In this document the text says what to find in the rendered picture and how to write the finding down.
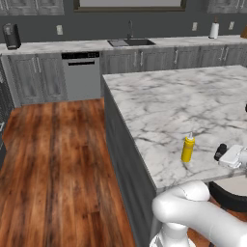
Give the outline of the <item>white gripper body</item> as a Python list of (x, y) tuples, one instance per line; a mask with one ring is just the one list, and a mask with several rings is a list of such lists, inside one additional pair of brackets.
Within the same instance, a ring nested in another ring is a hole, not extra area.
[(219, 164), (222, 166), (230, 167), (232, 169), (237, 169), (241, 162), (239, 161), (239, 156), (243, 147), (240, 145), (231, 146), (219, 159)]

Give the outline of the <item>yellow mustard bottle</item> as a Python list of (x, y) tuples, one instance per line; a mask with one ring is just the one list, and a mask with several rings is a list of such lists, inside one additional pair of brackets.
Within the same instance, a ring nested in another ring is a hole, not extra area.
[(184, 139), (183, 148), (181, 152), (181, 161), (189, 162), (191, 160), (192, 152), (195, 145), (195, 138), (193, 137), (193, 133), (190, 132)]

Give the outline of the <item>black round stool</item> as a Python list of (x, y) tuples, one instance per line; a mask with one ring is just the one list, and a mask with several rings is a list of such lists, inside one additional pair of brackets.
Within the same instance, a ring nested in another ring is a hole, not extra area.
[(211, 181), (208, 189), (213, 199), (225, 210), (247, 212), (247, 177)]

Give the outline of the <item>grey marble-top kitchen island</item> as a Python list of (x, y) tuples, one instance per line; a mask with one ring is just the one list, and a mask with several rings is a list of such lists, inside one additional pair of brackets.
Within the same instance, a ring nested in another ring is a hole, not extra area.
[(199, 173), (181, 161), (185, 137), (207, 153), (247, 147), (247, 68), (106, 74), (106, 143), (136, 247), (150, 247), (159, 189)]

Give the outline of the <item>grey base cupboard run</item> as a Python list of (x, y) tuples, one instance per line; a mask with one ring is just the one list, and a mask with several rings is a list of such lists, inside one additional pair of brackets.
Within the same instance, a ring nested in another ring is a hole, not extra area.
[(100, 54), (102, 74), (242, 65), (247, 44), (117, 49)]

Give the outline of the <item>white paper towel roll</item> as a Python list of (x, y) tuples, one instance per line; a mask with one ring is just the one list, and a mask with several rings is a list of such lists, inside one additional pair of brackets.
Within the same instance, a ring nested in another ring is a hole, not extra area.
[(209, 33), (210, 39), (217, 39), (219, 33), (219, 23), (217, 17), (214, 17), (214, 22), (211, 24), (211, 29)]

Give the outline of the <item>dark grey sink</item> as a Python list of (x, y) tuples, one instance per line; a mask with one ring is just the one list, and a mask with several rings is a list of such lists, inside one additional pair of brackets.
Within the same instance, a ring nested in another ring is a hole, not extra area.
[(113, 47), (155, 45), (153, 41), (148, 39), (109, 40), (108, 42)]

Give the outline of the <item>silver dishwasher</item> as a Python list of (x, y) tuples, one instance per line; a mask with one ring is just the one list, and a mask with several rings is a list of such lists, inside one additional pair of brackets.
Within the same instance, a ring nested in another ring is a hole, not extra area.
[(99, 52), (62, 54), (68, 100), (100, 98)]

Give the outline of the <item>dark framed window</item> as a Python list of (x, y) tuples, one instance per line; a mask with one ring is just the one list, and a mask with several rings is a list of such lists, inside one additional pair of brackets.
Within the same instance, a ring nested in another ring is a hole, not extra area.
[(76, 12), (184, 12), (187, 0), (73, 0)]

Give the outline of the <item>grey two-door base cupboard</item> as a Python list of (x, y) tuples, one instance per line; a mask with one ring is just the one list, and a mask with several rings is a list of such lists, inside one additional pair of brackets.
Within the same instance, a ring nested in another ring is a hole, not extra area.
[(22, 105), (68, 99), (60, 53), (10, 55), (8, 60)]

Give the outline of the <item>dark grey tall appliance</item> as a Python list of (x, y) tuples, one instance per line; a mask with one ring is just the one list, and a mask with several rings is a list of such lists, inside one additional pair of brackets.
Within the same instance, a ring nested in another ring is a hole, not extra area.
[(14, 103), (2, 61), (0, 59), (0, 170), (2, 169), (7, 153), (6, 146), (3, 141), (3, 134), (13, 109)]

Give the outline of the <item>black coffee machine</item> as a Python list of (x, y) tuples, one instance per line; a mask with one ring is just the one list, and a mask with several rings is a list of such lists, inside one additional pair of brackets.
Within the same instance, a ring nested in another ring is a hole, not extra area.
[(7, 23), (2, 30), (7, 48), (9, 50), (18, 49), (21, 46), (21, 41), (17, 25)]

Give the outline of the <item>grey wall cupboards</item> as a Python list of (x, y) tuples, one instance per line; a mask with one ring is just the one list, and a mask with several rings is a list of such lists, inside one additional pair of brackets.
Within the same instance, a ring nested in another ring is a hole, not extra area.
[(64, 15), (63, 0), (0, 0), (0, 15)]
[(209, 14), (247, 14), (247, 0), (208, 0)]

